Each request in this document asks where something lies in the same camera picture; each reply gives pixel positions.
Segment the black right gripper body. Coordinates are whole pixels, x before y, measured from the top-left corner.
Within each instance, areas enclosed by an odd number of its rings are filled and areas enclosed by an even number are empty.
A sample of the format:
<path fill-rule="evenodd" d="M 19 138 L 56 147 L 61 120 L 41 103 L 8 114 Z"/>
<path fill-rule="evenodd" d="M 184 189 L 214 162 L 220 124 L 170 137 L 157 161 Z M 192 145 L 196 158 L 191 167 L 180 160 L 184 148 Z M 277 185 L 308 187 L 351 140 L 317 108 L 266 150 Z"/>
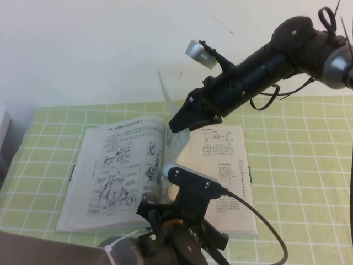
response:
<path fill-rule="evenodd" d="M 235 98 L 239 97 L 239 78 L 236 74 L 221 74 L 215 78 L 207 77 L 202 88 L 188 94 L 188 100 L 202 108 L 205 119 L 214 115 L 222 119 L 231 112 Z"/>

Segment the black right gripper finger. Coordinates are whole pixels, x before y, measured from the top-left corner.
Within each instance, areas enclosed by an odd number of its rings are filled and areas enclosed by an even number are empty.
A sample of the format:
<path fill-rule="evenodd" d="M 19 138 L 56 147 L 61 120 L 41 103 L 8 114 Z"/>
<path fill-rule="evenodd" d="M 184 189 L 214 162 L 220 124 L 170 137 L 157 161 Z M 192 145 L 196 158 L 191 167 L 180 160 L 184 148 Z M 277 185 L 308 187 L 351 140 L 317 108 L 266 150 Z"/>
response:
<path fill-rule="evenodd" d="M 221 124 L 223 122 L 222 118 L 219 116 L 212 116 L 204 120 L 197 121 L 193 123 L 192 125 L 189 126 L 189 130 L 197 130 L 209 125 L 217 125 Z"/>
<path fill-rule="evenodd" d="M 193 131 L 205 125 L 205 117 L 198 104 L 186 100 L 168 124 L 173 133 L 185 129 Z"/>

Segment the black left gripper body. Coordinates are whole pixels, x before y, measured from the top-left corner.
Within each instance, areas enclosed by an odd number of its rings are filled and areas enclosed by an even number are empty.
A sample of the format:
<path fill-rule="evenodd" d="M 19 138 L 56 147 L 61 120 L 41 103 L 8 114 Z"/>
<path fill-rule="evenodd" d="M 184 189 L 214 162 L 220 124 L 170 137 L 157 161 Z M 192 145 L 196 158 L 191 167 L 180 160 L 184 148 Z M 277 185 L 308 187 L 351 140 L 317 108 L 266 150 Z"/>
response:
<path fill-rule="evenodd" d="M 170 204 L 155 204 L 142 200 L 137 214 L 146 219 L 155 232 L 168 221 L 181 220 L 196 235 L 201 246 L 224 250 L 229 236 L 219 232 L 205 219 L 208 205 L 208 201 L 202 200 L 195 202 L 175 200 Z"/>

